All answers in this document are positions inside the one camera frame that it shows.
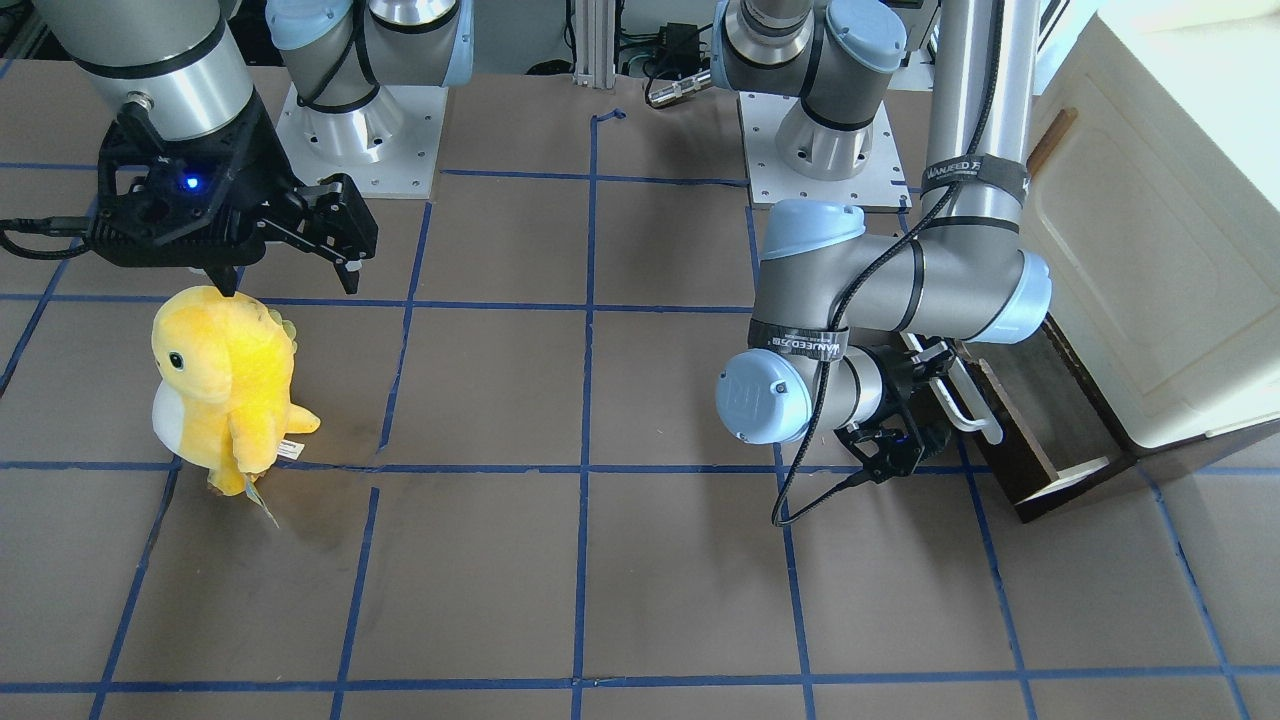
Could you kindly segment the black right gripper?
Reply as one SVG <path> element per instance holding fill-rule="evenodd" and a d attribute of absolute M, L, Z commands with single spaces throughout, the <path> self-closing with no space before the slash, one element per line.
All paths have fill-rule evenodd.
<path fill-rule="evenodd" d="M 316 254 L 347 295 L 376 256 L 379 225 L 355 178 L 300 186 L 259 94 L 198 138 L 160 137 L 151 113 L 122 105 L 99 151 L 96 210 L 84 245 L 118 266 L 193 266 L 233 299 L 241 266 L 266 238 Z"/>

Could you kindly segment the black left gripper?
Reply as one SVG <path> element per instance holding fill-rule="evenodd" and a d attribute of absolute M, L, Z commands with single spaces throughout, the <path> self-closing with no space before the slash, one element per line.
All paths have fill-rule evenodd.
<path fill-rule="evenodd" d="M 851 421 L 835 430 L 840 443 L 861 461 L 861 468 L 840 482 L 856 487 L 909 477 L 923 459 L 940 454 L 952 429 L 946 421 L 920 424 L 911 398 L 929 380 L 952 368 L 955 352 L 943 342 L 924 350 L 922 360 L 890 346 L 856 346 L 846 364 L 859 382 Z"/>

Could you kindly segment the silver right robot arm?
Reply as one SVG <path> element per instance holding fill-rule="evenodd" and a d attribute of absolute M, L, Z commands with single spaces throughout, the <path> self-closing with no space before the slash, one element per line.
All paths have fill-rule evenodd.
<path fill-rule="evenodd" d="M 306 184 L 216 1 L 37 1 L 114 113 L 90 217 L 6 220 L 125 268 L 193 268 L 224 296 L 270 242 L 325 259 L 347 293 L 378 224 L 346 174 Z"/>

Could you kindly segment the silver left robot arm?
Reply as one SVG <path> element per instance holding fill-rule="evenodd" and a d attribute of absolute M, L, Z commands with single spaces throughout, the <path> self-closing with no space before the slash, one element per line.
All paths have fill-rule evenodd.
<path fill-rule="evenodd" d="M 748 348 L 716 406 L 749 445 L 831 430 L 860 479 L 911 474 L 950 428 L 997 443 L 955 357 L 1014 345 L 1050 309 L 1021 247 L 1039 10 L 1033 1 L 722 1 L 710 82 L 739 94 L 769 218 Z M 970 416 L 920 427 L 945 377 Z"/>

